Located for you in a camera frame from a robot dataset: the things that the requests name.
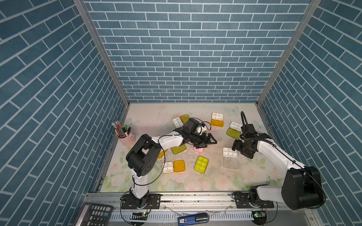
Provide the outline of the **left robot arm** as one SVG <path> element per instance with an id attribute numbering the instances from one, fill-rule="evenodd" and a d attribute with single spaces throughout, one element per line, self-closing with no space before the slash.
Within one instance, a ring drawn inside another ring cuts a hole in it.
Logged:
<path id="1" fill-rule="evenodd" d="M 133 197 L 141 200 L 148 195 L 147 175 L 153 169 L 159 153 L 187 143 L 196 148 L 206 148 L 217 144 L 217 141 L 210 133 L 196 133 L 189 129 L 183 131 L 180 128 L 159 137 L 142 135 L 126 156 L 128 167 L 133 174 L 133 188 L 131 188 Z"/>

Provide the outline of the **pink pillbox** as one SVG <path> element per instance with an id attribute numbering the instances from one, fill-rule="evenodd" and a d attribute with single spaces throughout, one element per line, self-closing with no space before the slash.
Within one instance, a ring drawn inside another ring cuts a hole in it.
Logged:
<path id="1" fill-rule="evenodd" d="M 204 151 L 205 151 L 204 148 L 196 148 L 196 147 L 194 147 L 193 150 L 197 153 L 204 153 Z"/>

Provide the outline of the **clear pillbox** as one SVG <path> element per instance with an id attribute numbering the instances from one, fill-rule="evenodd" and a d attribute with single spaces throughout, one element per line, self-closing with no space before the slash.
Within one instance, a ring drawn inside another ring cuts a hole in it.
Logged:
<path id="1" fill-rule="evenodd" d="M 239 164 L 238 164 L 238 153 L 236 150 L 232 150 L 229 147 L 223 147 L 222 148 L 222 155 L 223 155 L 223 167 L 227 168 L 227 169 L 238 169 L 239 168 Z"/>

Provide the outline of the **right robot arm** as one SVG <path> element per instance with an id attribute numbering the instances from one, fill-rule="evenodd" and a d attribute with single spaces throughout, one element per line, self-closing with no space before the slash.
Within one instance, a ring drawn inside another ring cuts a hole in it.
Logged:
<path id="1" fill-rule="evenodd" d="M 252 124 L 241 126 L 240 138 L 233 150 L 252 159 L 259 152 L 265 155 L 281 172 L 283 185 L 253 186 L 249 190 L 252 205 L 263 202 L 281 202 L 292 210 L 317 209 L 324 205 L 326 195 L 321 185 L 321 175 L 315 167 L 308 167 L 282 150 L 266 133 L 259 133 Z"/>

